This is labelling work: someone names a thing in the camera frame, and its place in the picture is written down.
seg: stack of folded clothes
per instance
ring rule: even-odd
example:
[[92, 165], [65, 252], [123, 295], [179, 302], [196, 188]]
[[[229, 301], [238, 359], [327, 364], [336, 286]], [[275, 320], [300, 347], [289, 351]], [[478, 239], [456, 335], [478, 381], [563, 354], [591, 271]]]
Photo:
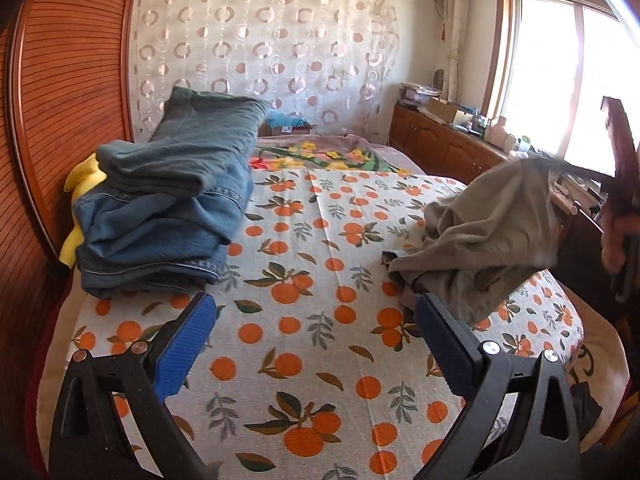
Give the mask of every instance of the stack of folded clothes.
[[174, 87], [147, 144], [98, 148], [107, 178], [74, 205], [82, 288], [110, 298], [215, 283], [253, 190], [247, 157], [267, 111], [259, 99]]

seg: patterned curtain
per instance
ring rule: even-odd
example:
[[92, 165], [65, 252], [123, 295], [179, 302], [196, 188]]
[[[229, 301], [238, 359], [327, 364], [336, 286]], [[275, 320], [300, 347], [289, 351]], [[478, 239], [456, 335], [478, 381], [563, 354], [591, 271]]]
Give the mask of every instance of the patterned curtain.
[[173, 85], [258, 96], [320, 134], [367, 137], [398, 43], [391, 0], [136, 0], [136, 141], [158, 125]]
[[445, 56], [442, 98], [458, 102], [458, 56], [465, 42], [466, 16], [469, 0], [444, 0]]

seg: curtain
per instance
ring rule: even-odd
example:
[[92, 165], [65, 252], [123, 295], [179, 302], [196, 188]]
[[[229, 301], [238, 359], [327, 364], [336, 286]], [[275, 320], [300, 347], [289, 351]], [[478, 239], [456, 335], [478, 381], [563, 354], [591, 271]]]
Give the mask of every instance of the curtain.
[[465, 41], [469, 0], [444, 0], [445, 57], [442, 98], [458, 102], [458, 56]]
[[135, 0], [130, 98], [137, 142], [173, 85], [265, 99], [319, 134], [378, 132], [399, 44], [391, 0]]

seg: orange fruit print bed sheet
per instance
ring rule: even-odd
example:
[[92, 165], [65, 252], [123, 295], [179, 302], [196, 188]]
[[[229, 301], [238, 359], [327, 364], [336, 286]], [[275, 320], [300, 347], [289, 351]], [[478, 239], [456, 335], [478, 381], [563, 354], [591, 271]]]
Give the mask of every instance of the orange fruit print bed sheet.
[[[450, 393], [399, 304], [381, 253], [419, 245], [424, 205], [463, 185], [304, 168], [252, 177], [244, 222], [207, 290], [218, 322], [169, 410], [221, 480], [412, 478], [465, 401]], [[88, 298], [67, 358], [77, 348], [123, 352], [188, 301]], [[570, 367], [582, 325], [548, 271], [496, 307], [474, 328], [481, 340], [523, 356], [553, 348]], [[156, 471], [122, 396], [117, 407], [138, 460]], [[512, 409], [509, 399], [491, 438]]]

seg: yellow cloth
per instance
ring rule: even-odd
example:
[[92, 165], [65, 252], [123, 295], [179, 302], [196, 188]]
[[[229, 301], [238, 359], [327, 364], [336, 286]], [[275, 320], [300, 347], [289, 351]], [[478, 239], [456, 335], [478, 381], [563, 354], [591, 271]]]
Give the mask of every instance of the yellow cloth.
[[73, 168], [65, 180], [65, 192], [68, 193], [73, 190], [71, 195], [71, 215], [74, 218], [74, 228], [69, 236], [66, 237], [65, 243], [62, 244], [60, 261], [70, 269], [76, 263], [76, 247], [84, 242], [84, 236], [82, 236], [76, 215], [73, 214], [73, 204], [78, 200], [79, 196], [96, 187], [105, 178], [107, 178], [107, 175], [100, 171], [98, 161], [95, 159], [95, 153], [92, 153], [86, 160]]

